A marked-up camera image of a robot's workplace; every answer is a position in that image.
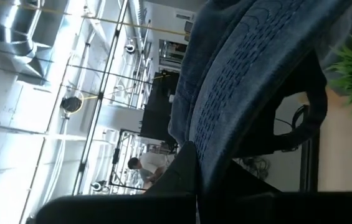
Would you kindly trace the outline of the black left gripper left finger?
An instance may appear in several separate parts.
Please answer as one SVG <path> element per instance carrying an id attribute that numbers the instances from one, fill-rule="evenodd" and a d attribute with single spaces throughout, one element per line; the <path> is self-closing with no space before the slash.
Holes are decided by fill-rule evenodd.
<path id="1" fill-rule="evenodd" d="M 188 141 L 146 192 L 61 197 L 37 212 L 35 224 L 196 224 L 196 166 Z"/>

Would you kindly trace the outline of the long ceiling light rail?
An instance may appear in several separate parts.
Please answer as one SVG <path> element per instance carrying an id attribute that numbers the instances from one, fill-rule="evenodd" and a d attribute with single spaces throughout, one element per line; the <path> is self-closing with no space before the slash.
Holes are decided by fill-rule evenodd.
<path id="1" fill-rule="evenodd" d="M 96 101 L 95 106 L 93 108 L 93 115 L 92 115 L 92 118 L 91 118 L 87 139 L 86 139 L 86 142 L 85 142 L 84 149 L 82 151 L 80 164 L 79 164 L 79 167 L 78 167 L 78 171 L 77 171 L 77 175 L 76 175 L 76 178 L 75 178 L 74 187 L 73 187 L 73 190 L 72 190 L 72 195 L 73 196 L 82 193 L 80 191 L 80 189 L 82 188 L 81 185 L 82 185 L 82 182 L 83 182 L 83 177 L 85 175 L 85 169 L 86 169 L 86 166 L 87 166 L 87 160 L 88 160 L 88 156 L 89 156 L 89 153 L 90 153 L 93 137 L 94 137 L 94 134 L 95 134 L 95 128 L 97 126 L 98 117 L 99 117 L 100 110 L 101 110 L 101 107 L 102 107 L 104 93 L 105 93 L 105 89 L 106 89 L 106 86 L 107 86 L 108 77 L 109 77 L 109 74 L 110 74 L 110 69 L 111 69 L 112 63 L 113 63 L 113 57 L 114 57 L 114 54 L 115 54 L 115 51 L 116 51 L 116 46 L 117 46 L 117 43 L 118 43 L 120 31 L 121 31 L 121 28 L 123 26 L 123 21 L 124 21 L 124 18 L 125 18 L 127 7 L 128 7 L 128 2 L 129 2 L 129 0 L 124 0 L 123 1 L 123 4 L 121 6 L 121 10 L 120 10 L 120 15 L 118 16 L 118 20 L 116 21 L 114 35 L 113 35 L 112 40 L 110 42 L 109 53 L 108 53 L 108 57 L 107 57 L 107 60 L 106 60 L 105 69 L 103 71 L 103 77 L 102 77 L 102 81 L 100 83 L 100 88 L 99 88 L 99 92 L 98 92 L 98 95 L 97 95 L 97 101 Z"/>

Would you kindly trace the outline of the person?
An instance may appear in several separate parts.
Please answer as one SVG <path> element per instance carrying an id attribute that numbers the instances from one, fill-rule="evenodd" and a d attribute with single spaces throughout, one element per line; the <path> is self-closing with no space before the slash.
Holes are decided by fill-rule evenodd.
<path id="1" fill-rule="evenodd" d="M 143 171 L 145 187 L 150 188 L 166 171 L 169 160 L 165 154 L 146 152 L 140 157 L 132 157 L 127 165 L 131 170 Z"/>

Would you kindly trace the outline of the silver ventilation duct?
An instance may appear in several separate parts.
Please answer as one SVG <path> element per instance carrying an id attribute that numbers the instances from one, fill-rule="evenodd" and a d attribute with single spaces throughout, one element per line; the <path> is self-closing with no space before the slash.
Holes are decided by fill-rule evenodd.
<path id="1" fill-rule="evenodd" d="M 10 59 L 18 72 L 43 78 L 37 59 L 46 45 L 33 40 L 44 0 L 0 0 L 0 52 Z"/>

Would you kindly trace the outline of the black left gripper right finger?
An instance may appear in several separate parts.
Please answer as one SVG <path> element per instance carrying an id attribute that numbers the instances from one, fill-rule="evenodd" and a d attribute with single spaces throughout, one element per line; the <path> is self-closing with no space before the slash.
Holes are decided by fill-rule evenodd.
<path id="1" fill-rule="evenodd" d="M 231 162 L 199 195 L 202 224 L 352 224 L 352 192 L 281 192 Z"/>

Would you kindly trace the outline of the black partition panel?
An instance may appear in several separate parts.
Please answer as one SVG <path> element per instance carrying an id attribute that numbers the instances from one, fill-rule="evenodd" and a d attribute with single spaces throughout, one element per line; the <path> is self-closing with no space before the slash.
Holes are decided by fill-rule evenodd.
<path id="1" fill-rule="evenodd" d="M 173 104 L 171 97 L 175 95 L 178 79 L 177 72 L 155 73 L 141 122 L 141 137 L 164 141 L 168 144 L 176 143 L 168 132 L 168 126 Z"/>

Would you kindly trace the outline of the black metal table frame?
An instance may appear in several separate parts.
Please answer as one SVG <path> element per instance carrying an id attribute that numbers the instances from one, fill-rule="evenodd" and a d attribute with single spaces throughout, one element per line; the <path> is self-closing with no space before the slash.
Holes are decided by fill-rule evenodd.
<path id="1" fill-rule="evenodd" d="M 320 132 L 301 146 L 300 191 L 318 191 L 318 163 L 320 151 Z"/>

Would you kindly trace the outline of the dark blue denim cap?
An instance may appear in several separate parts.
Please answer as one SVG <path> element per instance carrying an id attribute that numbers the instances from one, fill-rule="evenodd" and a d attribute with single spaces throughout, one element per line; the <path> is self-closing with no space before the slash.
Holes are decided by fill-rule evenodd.
<path id="1" fill-rule="evenodd" d="M 207 0 L 194 22 L 169 133 L 193 142 L 199 192 L 212 194 L 231 160 L 292 149 L 312 137 L 328 109 L 315 43 L 352 0 Z M 309 113 L 276 136 L 281 101 L 304 92 Z"/>

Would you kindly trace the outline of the grey cap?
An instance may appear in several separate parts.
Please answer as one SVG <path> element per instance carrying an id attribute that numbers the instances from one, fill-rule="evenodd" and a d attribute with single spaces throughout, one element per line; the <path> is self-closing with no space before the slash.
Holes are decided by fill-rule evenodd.
<path id="1" fill-rule="evenodd" d="M 341 75 L 328 70 L 330 65 L 339 61 L 339 57 L 335 54 L 335 51 L 341 50 L 343 47 L 352 50 L 352 5 L 336 22 L 333 23 L 330 29 L 322 35 L 321 39 L 315 46 L 319 63 L 328 82 L 326 88 L 328 96 L 347 95 L 342 88 L 332 84 L 332 81 L 338 79 Z"/>

